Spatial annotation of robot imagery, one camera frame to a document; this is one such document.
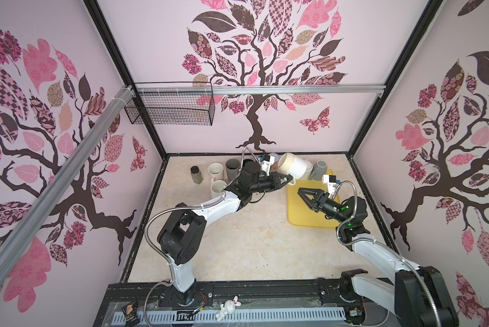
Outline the cream mug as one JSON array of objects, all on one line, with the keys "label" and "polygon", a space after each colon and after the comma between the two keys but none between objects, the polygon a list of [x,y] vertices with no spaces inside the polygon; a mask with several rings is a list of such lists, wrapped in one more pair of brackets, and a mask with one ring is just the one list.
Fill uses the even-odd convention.
[{"label": "cream mug", "polygon": [[282,174],[290,174],[294,180],[300,180],[307,166],[313,166],[311,162],[294,155],[293,153],[284,153],[278,161],[277,171]]}]

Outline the grey mug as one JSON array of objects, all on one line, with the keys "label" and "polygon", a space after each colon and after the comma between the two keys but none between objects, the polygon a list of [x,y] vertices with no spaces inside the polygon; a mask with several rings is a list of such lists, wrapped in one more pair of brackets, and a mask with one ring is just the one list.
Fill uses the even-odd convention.
[{"label": "grey mug", "polygon": [[225,170],[227,174],[228,181],[231,183],[240,172],[240,160],[238,159],[229,159],[225,163]]},{"label": "grey mug", "polygon": [[327,171],[328,164],[323,160],[319,160],[314,164],[311,174],[308,178],[313,181],[322,181],[322,178],[324,175],[327,174]]}]

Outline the grey mug front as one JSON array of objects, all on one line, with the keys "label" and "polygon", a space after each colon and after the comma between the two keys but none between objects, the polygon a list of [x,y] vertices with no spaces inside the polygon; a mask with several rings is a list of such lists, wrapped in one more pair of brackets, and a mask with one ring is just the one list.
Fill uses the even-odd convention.
[{"label": "grey mug front", "polygon": [[240,172],[240,160],[238,159],[229,159],[225,163],[225,170],[227,174],[228,181],[231,183]]}]

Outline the white ribbed mug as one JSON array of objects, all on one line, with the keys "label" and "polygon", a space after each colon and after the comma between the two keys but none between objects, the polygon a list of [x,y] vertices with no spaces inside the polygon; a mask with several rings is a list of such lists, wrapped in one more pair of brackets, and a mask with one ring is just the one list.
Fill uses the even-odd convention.
[{"label": "white ribbed mug", "polygon": [[212,198],[218,198],[224,195],[227,183],[224,180],[216,180],[210,185],[210,194]]}]

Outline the pink mug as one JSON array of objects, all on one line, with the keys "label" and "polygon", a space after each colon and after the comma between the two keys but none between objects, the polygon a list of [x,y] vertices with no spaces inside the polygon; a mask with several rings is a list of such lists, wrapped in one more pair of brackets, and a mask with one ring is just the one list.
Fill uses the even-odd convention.
[{"label": "pink mug", "polygon": [[210,182],[224,180],[225,167],[221,163],[212,163],[208,167]]}]

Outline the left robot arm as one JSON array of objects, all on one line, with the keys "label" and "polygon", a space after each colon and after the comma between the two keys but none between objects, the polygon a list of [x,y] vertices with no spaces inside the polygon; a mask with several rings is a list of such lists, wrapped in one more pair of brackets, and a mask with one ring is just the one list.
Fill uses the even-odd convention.
[{"label": "left robot arm", "polygon": [[149,219],[144,228],[145,241],[167,261],[169,286],[183,294],[192,289],[195,276],[190,261],[209,225],[246,207],[256,193],[266,194],[295,184],[292,175],[273,172],[273,163],[269,155],[245,159],[242,154],[238,174],[222,189],[221,195],[190,207],[180,203]]}]

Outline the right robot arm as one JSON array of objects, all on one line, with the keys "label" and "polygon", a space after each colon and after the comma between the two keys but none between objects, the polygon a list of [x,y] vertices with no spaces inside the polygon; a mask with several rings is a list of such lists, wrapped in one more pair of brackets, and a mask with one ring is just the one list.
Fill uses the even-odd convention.
[{"label": "right robot arm", "polygon": [[298,195],[311,211],[337,221],[338,242],[386,277],[382,281],[362,269],[345,271],[341,275],[343,298],[368,298],[395,315],[401,326],[459,326],[441,272],[406,259],[371,235],[364,226],[368,213],[363,198],[354,194],[337,202],[332,193],[305,187],[298,189]]}]

